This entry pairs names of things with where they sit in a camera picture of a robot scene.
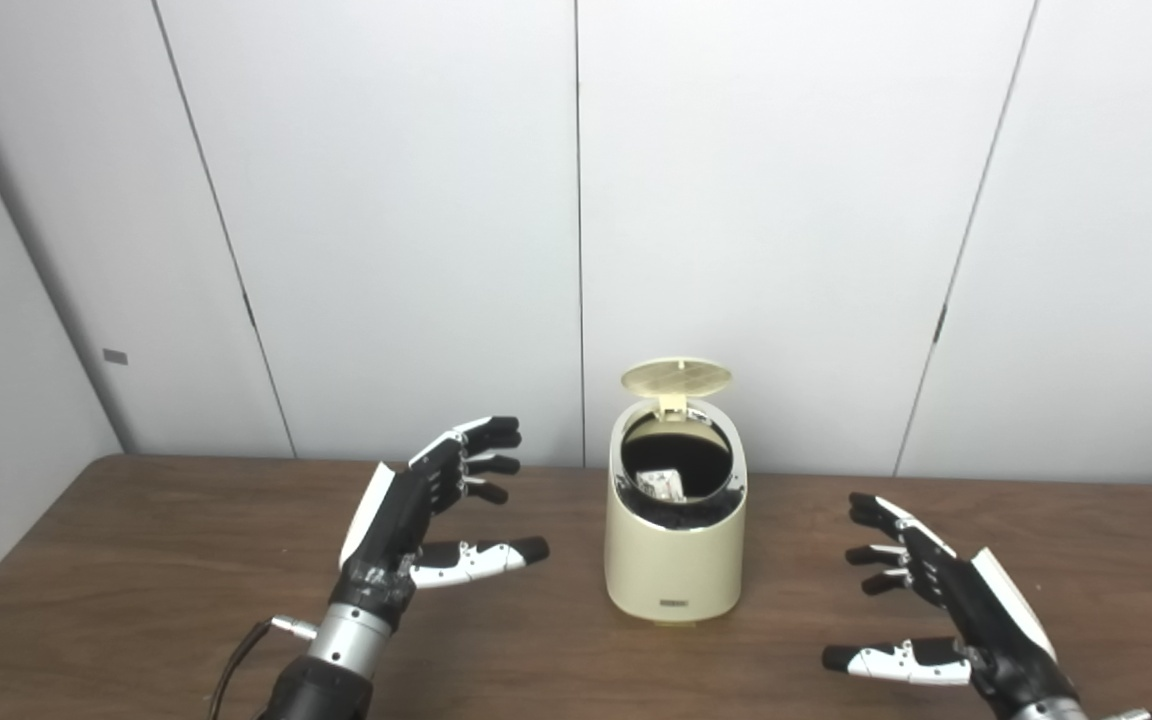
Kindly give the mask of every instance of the trash can lid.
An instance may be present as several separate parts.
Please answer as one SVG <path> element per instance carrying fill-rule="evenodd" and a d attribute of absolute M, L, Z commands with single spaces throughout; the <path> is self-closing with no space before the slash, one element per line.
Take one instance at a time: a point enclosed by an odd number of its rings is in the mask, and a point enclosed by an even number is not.
<path fill-rule="evenodd" d="M 621 376 L 627 391 L 641 397 L 704 397 L 727 387 L 732 371 L 699 357 L 659 357 Z"/>

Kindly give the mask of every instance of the wire connector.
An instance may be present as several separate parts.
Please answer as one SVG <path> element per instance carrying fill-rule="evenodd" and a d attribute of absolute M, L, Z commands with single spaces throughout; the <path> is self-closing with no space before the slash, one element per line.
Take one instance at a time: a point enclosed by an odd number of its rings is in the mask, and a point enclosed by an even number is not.
<path fill-rule="evenodd" d="M 275 615 L 270 622 L 279 630 L 291 632 L 305 642 L 314 642 L 314 638 L 319 637 L 319 626 L 306 623 L 305 620 L 297 620 L 289 615 Z"/>

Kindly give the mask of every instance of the lid hinge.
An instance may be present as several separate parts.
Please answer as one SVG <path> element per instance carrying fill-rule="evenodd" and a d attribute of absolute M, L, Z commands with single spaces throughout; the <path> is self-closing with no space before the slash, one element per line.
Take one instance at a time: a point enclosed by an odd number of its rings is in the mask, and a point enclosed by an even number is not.
<path fill-rule="evenodd" d="M 657 396 L 660 401 L 660 419 L 684 420 L 687 419 L 687 395 L 672 393 L 670 395 Z"/>

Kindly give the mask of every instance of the panel seam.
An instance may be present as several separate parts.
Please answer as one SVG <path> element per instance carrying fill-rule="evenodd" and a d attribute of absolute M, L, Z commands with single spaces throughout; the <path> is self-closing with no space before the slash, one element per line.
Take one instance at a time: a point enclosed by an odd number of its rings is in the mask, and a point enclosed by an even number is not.
<path fill-rule="evenodd" d="M 968 222 L 963 228 L 963 238 L 958 242 L 958 252 L 954 258 L 954 270 L 950 272 L 950 282 L 945 287 L 945 300 L 941 302 L 941 316 L 940 323 L 937 325 L 935 338 L 927 347 L 927 356 L 923 359 L 923 372 L 918 378 L 918 388 L 914 392 L 914 404 L 909 409 L 909 419 L 905 420 L 905 433 L 902 434 L 900 441 L 900 450 L 896 452 L 896 464 L 892 467 L 892 477 L 895 478 L 900 475 L 901 462 L 905 460 L 905 447 L 909 446 L 909 435 L 911 430 L 914 430 L 914 422 L 918 418 L 918 407 L 919 402 L 923 400 L 923 387 L 927 384 L 929 370 L 932 369 L 932 356 L 937 354 L 937 343 L 941 340 L 942 325 L 945 318 L 948 314 L 948 306 L 950 306 L 952 296 L 954 296 L 954 288 L 958 279 L 958 271 L 963 266 L 963 256 L 968 247 L 968 238 L 972 236 L 972 228 L 975 225 L 975 218 L 977 217 L 977 210 L 980 206 L 980 197 L 984 194 L 984 187 L 990 177 L 990 169 L 993 167 L 993 156 L 995 154 L 998 147 L 998 136 L 1002 135 L 1002 126 L 1005 126 L 1007 119 L 1007 109 L 1011 106 L 1011 94 L 1016 90 L 1016 78 L 1020 76 L 1021 65 L 1024 63 L 1025 50 L 1029 47 L 1029 37 L 1032 35 L 1034 29 L 1034 18 L 1038 17 L 1038 5 L 1043 0 L 1034 0 L 1034 3 L 1029 8 L 1029 18 L 1025 20 L 1025 32 L 1020 37 L 1020 48 L 1016 50 L 1016 61 L 1011 65 L 1011 77 L 1007 81 L 1007 91 L 1002 96 L 1002 108 L 998 111 L 998 122 L 993 126 L 993 137 L 990 138 L 990 150 L 984 157 L 984 165 L 980 168 L 980 181 L 977 183 L 977 191 L 975 191 L 975 197 L 972 198 L 972 209 L 968 211 Z"/>
<path fill-rule="evenodd" d="M 278 406 L 279 419 L 283 422 L 283 432 L 287 434 L 287 445 L 291 448 L 291 456 L 300 457 L 296 452 L 296 441 L 291 438 L 291 425 L 287 420 L 287 411 L 283 409 L 283 399 L 279 395 L 278 382 L 274 381 L 273 369 L 270 367 L 270 355 L 265 351 L 265 341 L 262 340 L 260 327 L 256 324 L 256 313 L 251 310 L 251 302 L 248 300 L 247 282 L 243 281 L 243 272 L 238 265 L 238 256 L 234 253 L 234 243 L 229 237 L 229 225 L 225 221 L 225 212 L 220 206 L 220 196 L 217 194 L 217 183 L 212 181 L 211 177 L 211 165 L 207 164 L 207 156 L 204 150 L 202 150 L 202 137 L 198 136 L 198 126 L 195 123 L 194 109 L 189 106 L 189 97 L 184 91 L 184 82 L 180 78 L 180 68 L 177 66 L 177 59 L 175 59 L 175 51 L 172 48 L 172 40 L 168 37 L 168 28 L 162 18 L 162 10 L 159 8 L 159 0 L 150 0 L 152 6 L 154 6 L 154 17 L 157 23 L 159 23 L 159 33 L 162 36 L 162 45 L 168 53 L 168 63 L 172 65 L 172 77 L 175 79 L 175 85 L 177 85 L 177 91 L 180 93 L 180 104 L 184 106 L 184 115 L 189 123 L 189 135 L 194 136 L 194 145 L 198 151 L 198 161 L 202 164 L 202 174 L 207 181 L 207 191 L 211 192 L 212 206 L 215 209 L 215 218 L 220 220 L 220 232 L 225 237 L 225 249 L 229 251 L 229 262 L 234 268 L 234 276 L 238 280 L 238 291 L 242 293 L 242 300 L 247 304 L 248 316 L 251 318 L 252 333 L 256 335 L 256 347 L 260 350 L 262 363 L 265 365 L 265 376 L 270 379 L 270 391 L 274 393 L 274 404 Z"/>
<path fill-rule="evenodd" d="M 579 463 L 589 468 L 588 396 L 585 395 L 585 210 L 581 192 L 579 151 L 579 0 L 573 0 L 573 50 L 576 54 L 576 309 L 579 324 Z"/>

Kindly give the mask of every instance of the prosthetic hand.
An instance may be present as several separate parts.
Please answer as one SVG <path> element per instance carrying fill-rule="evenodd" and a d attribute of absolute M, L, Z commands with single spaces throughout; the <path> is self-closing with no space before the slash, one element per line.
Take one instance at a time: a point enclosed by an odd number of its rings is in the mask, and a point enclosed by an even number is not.
<path fill-rule="evenodd" d="M 950 614 L 960 638 L 827 646 L 820 659 L 827 669 L 920 685 L 970 683 L 998 720 L 1087 720 L 1043 624 L 990 548 L 961 560 L 922 521 L 880 497 L 851 493 L 850 516 L 899 543 L 846 552 L 850 564 L 888 566 L 861 591 L 911 589 Z M 1151 719 L 1134 710 L 1106 720 Z"/>
<path fill-rule="evenodd" d="M 340 548 L 340 575 L 323 623 L 285 616 L 271 621 L 310 641 L 310 647 L 279 675 L 262 717 L 365 717 L 376 662 L 417 588 L 468 583 L 550 555 L 540 537 L 423 544 L 431 516 L 461 498 L 479 497 L 495 505 L 508 500 L 503 488 L 471 475 L 516 473 L 517 460 L 485 454 L 517 447 L 521 439 L 516 418 L 484 418 L 442 433 L 402 473 L 386 465 L 376 469 Z"/>

